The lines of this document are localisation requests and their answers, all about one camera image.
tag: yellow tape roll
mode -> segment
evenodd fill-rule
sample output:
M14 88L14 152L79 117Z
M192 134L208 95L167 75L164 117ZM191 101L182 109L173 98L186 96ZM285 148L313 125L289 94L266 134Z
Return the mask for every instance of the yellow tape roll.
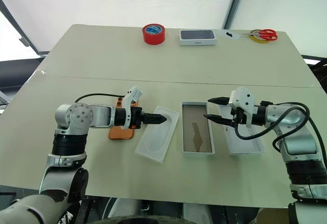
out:
M254 33L258 33L260 30L258 30L258 29L256 29L256 30L252 30L251 32L250 32L250 34L254 34ZM265 39L262 39L261 37L259 37L259 36L252 36L252 35L250 35L250 38L251 38L251 40L253 40L253 41L256 41L256 42L258 42L258 43L268 43L269 41L267 41L267 40L265 40Z

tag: clear plastic tray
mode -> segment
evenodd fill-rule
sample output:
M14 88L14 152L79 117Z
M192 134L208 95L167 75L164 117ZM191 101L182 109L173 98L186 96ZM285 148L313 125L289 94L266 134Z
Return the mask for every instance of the clear plastic tray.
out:
M161 114L167 120L161 124L148 124L135 153L162 163L175 131L179 113L160 106L157 106L153 113Z

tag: scissors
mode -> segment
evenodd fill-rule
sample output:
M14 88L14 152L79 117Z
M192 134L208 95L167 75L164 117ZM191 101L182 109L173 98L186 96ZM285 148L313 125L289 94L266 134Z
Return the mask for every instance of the scissors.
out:
M243 35L259 36L267 41L276 41L278 39L277 33L271 29L263 29L255 33L243 33Z

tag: red tape roll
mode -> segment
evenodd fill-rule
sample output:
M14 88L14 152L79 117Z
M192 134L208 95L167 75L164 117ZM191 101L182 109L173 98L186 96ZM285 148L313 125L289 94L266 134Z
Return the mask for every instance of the red tape roll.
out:
M165 28L159 24L149 24L143 27L143 39L147 44L158 45L165 40Z

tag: red scissors handle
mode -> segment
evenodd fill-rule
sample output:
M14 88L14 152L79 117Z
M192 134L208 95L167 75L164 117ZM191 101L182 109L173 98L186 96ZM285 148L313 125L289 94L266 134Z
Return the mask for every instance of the red scissors handle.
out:
M263 29L259 31L259 37L267 41L276 41L278 39L277 33L271 29Z

